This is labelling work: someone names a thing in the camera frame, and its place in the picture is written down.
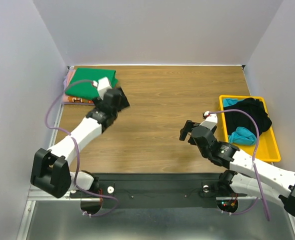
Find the green t-shirt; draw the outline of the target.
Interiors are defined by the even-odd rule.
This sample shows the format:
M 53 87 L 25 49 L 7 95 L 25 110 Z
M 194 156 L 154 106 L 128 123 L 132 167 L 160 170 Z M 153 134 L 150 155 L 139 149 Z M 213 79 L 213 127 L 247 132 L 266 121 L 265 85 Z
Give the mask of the green t-shirt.
M 68 86 L 82 80 L 98 82 L 104 77 L 107 77 L 109 79 L 112 87 L 114 87 L 118 82 L 118 80 L 116 79 L 116 70 L 79 67 L 76 69 Z M 92 100 L 99 96 L 97 89 L 90 82 L 76 84 L 66 90 L 65 94 L 71 97 L 82 98 L 85 100 Z

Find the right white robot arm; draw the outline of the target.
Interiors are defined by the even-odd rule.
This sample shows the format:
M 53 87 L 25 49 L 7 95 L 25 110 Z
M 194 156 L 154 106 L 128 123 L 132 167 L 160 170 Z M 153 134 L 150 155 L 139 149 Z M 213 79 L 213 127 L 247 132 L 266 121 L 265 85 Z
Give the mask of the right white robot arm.
M 224 167 L 218 191 L 223 195 L 245 194 L 274 202 L 295 217 L 295 172 L 268 164 L 237 146 L 218 141 L 214 136 L 216 123 L 186 121 L 179 140 L 197 146 L 201 155 L 213 164 Z

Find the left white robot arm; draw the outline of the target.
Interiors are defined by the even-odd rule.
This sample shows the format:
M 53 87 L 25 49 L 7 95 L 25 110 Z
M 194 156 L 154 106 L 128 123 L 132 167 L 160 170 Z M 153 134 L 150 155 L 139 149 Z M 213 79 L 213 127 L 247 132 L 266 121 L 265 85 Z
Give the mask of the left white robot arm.
M 121 87 L 108 89 L 102 97 L 95 98 L 94 108 L 72 132 L 49 149 L 40 148 L 35 153 L 30 183 L 55 198 L 76 190 L 94 197 L 99 191 L 94 175 L 79 169 L 72 172 L 70 165 L 80 158 L 81 150 L 103 134 L 117 119 L 118 113 L 129 106 Z

